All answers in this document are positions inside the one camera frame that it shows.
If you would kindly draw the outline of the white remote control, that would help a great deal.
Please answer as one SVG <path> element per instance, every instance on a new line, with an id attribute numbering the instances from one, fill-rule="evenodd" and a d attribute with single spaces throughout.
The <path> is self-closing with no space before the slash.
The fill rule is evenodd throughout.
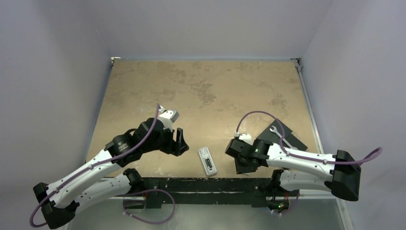
<path id="1" fill-rule="evenodd" d="M 209 149 L 207 147 L 200 148 L 198 149 L 198 154 L 201 159 L 206 175 L 213 176 L 217 174 L 217 169 Z"/>

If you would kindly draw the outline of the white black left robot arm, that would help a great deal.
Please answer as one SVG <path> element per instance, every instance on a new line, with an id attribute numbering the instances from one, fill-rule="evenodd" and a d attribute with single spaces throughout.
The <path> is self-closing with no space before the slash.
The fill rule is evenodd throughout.
<path id="1" fill-rule="evenodd" d="M 165 127 L 158 119 L 149 118 L 138 128 L 117 135 L 89 162 L 54 183 L 38 183 L 33 191 L 42 211 L 45 225 L 57 229 L 69 223 L 80 207 L 102 196 L 139 195 L 145 190 L 144 180 L 136 169 L 127 169 L 104 184 L 104 176 L 137 161 L 144 153 L 159 150 L 180 156 L 189 150 L 183 130 Z"/>

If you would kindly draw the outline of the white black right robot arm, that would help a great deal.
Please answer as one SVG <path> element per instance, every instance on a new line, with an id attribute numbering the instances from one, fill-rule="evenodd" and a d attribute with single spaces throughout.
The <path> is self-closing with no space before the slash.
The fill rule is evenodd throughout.
<path id="1" fill-rule="evenodd" d="M 275 195 L 300 189 L 330 191 L 337 198 L 359 200 L 361 167 L 346 151 L 316 154 L 283 149 L 279 144 L 256 139 L 252 144 L 234 138 L 225 153 L 235 160 L 238 174 L 253 173 L 260 166 L 284 168 L 280 177 L 269 181 Z"/>

